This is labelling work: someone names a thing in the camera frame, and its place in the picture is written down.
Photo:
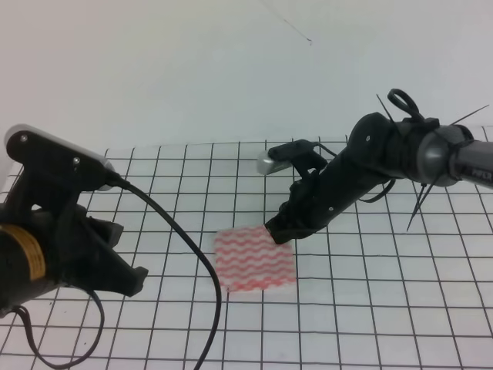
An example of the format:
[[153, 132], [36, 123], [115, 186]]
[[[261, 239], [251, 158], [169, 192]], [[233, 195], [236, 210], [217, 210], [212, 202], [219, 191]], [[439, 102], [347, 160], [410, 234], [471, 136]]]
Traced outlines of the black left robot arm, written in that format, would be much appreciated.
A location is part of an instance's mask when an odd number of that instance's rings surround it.
[[81, 206], [58, 216], [42, 209], [15, 216], [2, 206], [1, 315], [56, 288], [138, 294], [149, 272], [115, 252], [122, 232]]

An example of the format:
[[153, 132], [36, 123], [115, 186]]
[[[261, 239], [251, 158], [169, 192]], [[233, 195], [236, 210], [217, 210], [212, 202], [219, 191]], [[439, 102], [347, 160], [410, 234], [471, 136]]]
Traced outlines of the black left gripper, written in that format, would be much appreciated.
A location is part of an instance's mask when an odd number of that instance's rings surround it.
[[123, 228], [89, 217], [77, 206], [55, 219], [33, 210], [15, 220], [1, 206], [1, 295], [38, 297], [58, 287], [139, 293], [148, 271], [131, 267], [114, 250]]

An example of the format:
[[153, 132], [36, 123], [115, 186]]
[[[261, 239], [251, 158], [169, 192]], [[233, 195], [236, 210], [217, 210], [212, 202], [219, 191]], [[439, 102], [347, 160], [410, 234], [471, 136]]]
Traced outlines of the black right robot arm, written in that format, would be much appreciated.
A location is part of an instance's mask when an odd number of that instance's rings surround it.
[[414, 100], [401, 89], [391, 89], [388, 100], [407, 117], [396, 122], [389, 113], [363, 116], [351, 131], [346, 146], [326, 160], [320, 144], [294, 140], [259, 156], [263, 175], [293, 167], [300, 179], [290, 186], [288, 201], [265, 224], [277, 244], [304, 239], [325, 228], [349, 206], [377, 186], [384, 189], [370, 201], [384, 197], [399, 179], [420, 183], [415, 208], [433, 187], [459, 181], [492, 186], [492, 144], [477, 140], [458, 121], [440, 124], [424, 117]]

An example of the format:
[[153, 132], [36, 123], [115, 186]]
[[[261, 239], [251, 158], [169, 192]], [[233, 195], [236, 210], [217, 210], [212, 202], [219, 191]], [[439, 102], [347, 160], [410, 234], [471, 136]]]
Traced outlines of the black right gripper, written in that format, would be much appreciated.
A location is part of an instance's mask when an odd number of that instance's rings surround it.
[[285, 244], [321, 230], [328, 224], [330, 215], [331, 205], [322, 176], [312, 173], [290, 186], [288, 200], [264, 226], [276, 244]]

